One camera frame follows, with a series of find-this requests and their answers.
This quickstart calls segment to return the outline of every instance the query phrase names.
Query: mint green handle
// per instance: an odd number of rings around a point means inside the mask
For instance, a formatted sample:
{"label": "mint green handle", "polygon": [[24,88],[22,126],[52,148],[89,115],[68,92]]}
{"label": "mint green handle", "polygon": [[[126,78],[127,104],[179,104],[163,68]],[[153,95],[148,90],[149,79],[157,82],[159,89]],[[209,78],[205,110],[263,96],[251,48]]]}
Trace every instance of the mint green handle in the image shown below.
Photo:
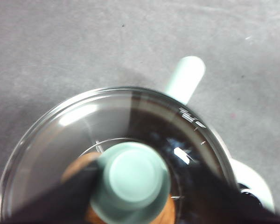
{"label": "mint green handle", "polygon": [[205,72],[205,64],[196,56],[182,58],[172,74],[165,94],[187,104]]}

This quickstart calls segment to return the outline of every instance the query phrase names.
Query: mint green knob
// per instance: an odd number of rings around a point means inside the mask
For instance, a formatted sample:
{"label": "mint green knob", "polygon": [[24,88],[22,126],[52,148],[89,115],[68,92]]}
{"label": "mint green knob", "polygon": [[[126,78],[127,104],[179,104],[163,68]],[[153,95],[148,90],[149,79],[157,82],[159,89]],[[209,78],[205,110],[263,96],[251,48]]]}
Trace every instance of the mint green knob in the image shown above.
{"label": "mint green knob", "polygon": [[103,170],[91,198],[97,215],[109,224],[149,223],[163,209],[170,191],[164,160],[149,146],[124,142],[99,158]]}

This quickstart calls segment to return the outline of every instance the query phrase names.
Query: glass lid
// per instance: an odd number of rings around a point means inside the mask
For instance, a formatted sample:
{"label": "glass lid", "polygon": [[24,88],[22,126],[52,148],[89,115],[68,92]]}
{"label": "glass lid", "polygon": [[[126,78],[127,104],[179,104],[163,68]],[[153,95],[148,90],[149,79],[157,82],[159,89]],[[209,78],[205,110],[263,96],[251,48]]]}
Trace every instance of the glass lid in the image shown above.
{"label": "glass lid", "polygon": [[236,181],[228,155],[215,134],[180,102],[153,90],[121,87],[88,91],[42,116],[14,149],[0,181],[0,220],[60,183],[78,157],[124,142],[152,148],[170,176],[174,223],[185,215],[180,167],[204,161],[229,184]]}

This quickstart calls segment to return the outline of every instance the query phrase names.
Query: pot handle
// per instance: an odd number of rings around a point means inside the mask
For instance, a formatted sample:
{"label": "pot handle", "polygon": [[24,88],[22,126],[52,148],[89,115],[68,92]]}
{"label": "pot handle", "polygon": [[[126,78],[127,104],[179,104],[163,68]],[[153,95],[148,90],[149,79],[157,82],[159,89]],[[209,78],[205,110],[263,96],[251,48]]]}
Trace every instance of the pot handle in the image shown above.
{"label": "pot handle", "polygon": [[203,60],[197,56],[182,58],[169,81],[165,94],[187,104],[205,72]]}
{"label": "pot handle", "polygon": [[237,182],[246,186],[247,192],[256,196],[264,208],[275,212],[272,193],[265,180],[251,167],[235,159],[230,159],[230,164]]}

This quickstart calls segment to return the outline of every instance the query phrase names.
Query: gray countertop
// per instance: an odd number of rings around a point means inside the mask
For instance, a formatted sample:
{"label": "gray countertop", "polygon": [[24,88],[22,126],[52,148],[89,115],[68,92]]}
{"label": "gray countertop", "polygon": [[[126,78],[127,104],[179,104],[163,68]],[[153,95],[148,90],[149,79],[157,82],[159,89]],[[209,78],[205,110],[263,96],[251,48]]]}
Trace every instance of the gray countertop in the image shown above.
{"label": "gray countertop", "polygon": [[187,55],[206,64],[188,106],[280,210],[280,0],[0,0],[0,176],[51,107],[99,87],[162,91]]}

